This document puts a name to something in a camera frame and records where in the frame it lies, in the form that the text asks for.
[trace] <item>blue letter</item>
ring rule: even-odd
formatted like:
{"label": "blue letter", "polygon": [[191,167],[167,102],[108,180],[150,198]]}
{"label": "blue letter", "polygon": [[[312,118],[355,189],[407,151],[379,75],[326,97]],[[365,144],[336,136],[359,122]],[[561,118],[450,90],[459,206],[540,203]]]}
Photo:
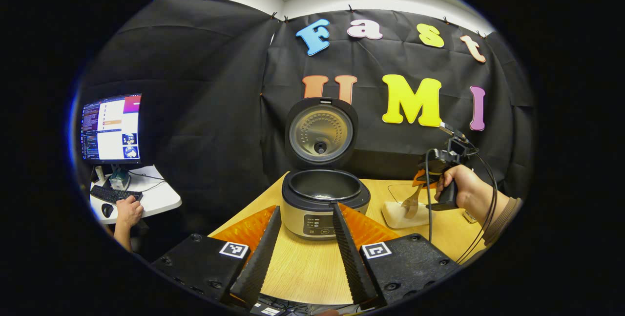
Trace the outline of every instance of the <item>blue letter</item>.
{"label": "blue letter", "polygon": [[308,46],[308,56],[312,56],[313,54],[318,53],[319,51],[330,46],[330,42],[320,39],[330,37],[330,32],[328,32],[326,28],[322,27],[327,26],[328,24],[330,24],[328,20],[318,20],[295,34],[295,36],[301,37]]}

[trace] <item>black fabric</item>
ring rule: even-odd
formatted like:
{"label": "black fabric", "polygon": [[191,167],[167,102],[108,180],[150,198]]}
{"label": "black fabric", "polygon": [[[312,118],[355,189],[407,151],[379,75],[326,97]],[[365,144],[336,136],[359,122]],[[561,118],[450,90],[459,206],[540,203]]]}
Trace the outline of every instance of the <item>black fabric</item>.
{"label": "black fabric", "polygon": [[154,0],[82,77],[81,105],[143,93],[141,160],[180,194],[181,236],[211,232],[268,186],[259,94],[279,25],[269,18],[228,0]]}
{"label": "black fabric", "polygon": [[[319,19],[330,22],[326,26],[330,46],[308,56],[305,42],[295,33]],[[350,37],[346,30],[352,20],[379,23],[383,38]],[[436,27],[444,47],[424,45],[416,29],[419,23]],[[480,45],[479,51],[486,57],[484,64],[471,56],[460,40],[463,35]],[[284,122],[290,107],[303,98],[302,79],[313,74],[328,76],[323,95],[335,98],[339,89],[335,76],[357,77],[352,106],[358,113],[360,129],[354,154],[345,170],[360,178],[413,178],[420,154],[442,146],[449,136],[435,127],[420,126],[417,121],[384,123],[388,87],[382,76],[400,74],[413,91],[422,79],[434,78],[442,84],[439,91],[442,120],[458,127],[480,148],[502,191],[521,197],[527,194],[535,133],[533,99],[527,78],[498,34],[483,39],[475,32],[435,18],[384,10],[334,11],[289,20],[274,36],[263,78],[263,162],[269,182],[293,169],[284,154]],[[471,86],[486,91],[483,131],[469,128],[473,118]],[[469,165],[490,183],[478,159]]]}

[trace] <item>keyboard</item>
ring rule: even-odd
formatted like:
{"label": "keyboard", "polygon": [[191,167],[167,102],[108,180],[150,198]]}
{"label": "keyboard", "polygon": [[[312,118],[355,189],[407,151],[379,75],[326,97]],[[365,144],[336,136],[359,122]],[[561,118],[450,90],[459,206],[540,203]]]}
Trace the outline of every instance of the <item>keyboard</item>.
{"label": "keyboard", "polygon": [[91,189],[91,195],[109,203],[116,203],[118,200],[124,200],[131,195],[134,195],[134,198],[139,202],[141,201],[141,198],[143,198],[143,193],[140,191],[116,190],[100,187],[100,185],[93,186]]}

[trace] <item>foam letter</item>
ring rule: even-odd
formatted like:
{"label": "foam letter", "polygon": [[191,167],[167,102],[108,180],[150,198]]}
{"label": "foam letter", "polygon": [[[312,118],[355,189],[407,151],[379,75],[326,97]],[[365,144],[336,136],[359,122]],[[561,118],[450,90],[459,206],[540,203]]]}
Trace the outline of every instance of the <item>foam letter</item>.
{"label": "foam letter", "polygon": [[339,98],[344,102],[347,102],[351,105],[351,91],[354,83],[357,82],[358,78],[355,76],[345,75],[345,76],[336,76],[334,81],[339,83]]}
{"label": "foam letter", "polygon": [[419,31],[419,38],[425,45],[442,47],[445,42],[440,37],[440,32],[436,27],[429,26],[427,24],[417,24],[417,30]]}
{"label": "foam letter", "polygon": [[355,20],[350,23],[353,27],[348,28],[348,34],[354,38],[364,38],[378,40],[382,38],[380,24],[370,20]]}
{"label": "foam letter", "polygon": [[473,120],[469,127],[471,130],[484,130],[484,95],[486,91],[478,86],[469,88],[473,94]]}
{"label": "foam letter", "polygon": [[302,79],[302,83],[306,85],[304,88],[305,98],[321,98],[323,95],[323,84],[328,82],[326,76],[305,76]]}
{"label": "foam letter", "polygon": [[478,51],[478,43],[474,42],[470,36],[468,35],[463,35],[460,37],[460,40],[462,40],[465,44],[467,44],[467,47],[469,48],[469,52],[471,53],[471,55],[473,55],[473,58],[475,58],[476,60],[478,60],[478,62],[486,62],[486,57],[482,56],[479,51]]}
{"label": "foam letter", "polygon": [[306,43],[306,46],[308,46],[308,56],[312,56],[313,54],[318,53],[319,51],[330,46],[330,42],[321,40],[321,38],[330,37],[330,32],[328,32],[326,28],[322,27],[327,26],[328,24],[330,24],[328,20],[318,20],[295,34],[295,36],[301,37]]}
{"label": "foam letter", "polygon": [[440,126],[442,120],[438,114],[438,90],[440,89],[438,80],[424,78],[414,94],[406,78],[399,74],[386,74],[382,77],[382,81],[389,87],[388,111],[382,115],[384,122],[402,123],[404,117],[399,113],[399,105],[401,105],[409,123],[415,122],[417,114],[423,107],[419,124],[431,127]]}

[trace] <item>sleeve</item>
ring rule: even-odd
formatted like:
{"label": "sleeve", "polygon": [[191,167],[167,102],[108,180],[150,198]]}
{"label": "sleeve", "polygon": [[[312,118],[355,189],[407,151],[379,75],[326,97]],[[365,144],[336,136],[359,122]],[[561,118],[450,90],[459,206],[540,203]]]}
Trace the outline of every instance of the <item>sleeve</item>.
{"label": "sleeve", "polygon": [[491,223],[491,225],[489,225],[486,229],[486,232],[484,232],[484,244],[486,247],[493,245],[493,243],[500,236],[501,232],[507,227],[516,213],[521,209],[522,205],[523,202],[520,198],[510,198],[510,201],[507,203],[497,220]]}

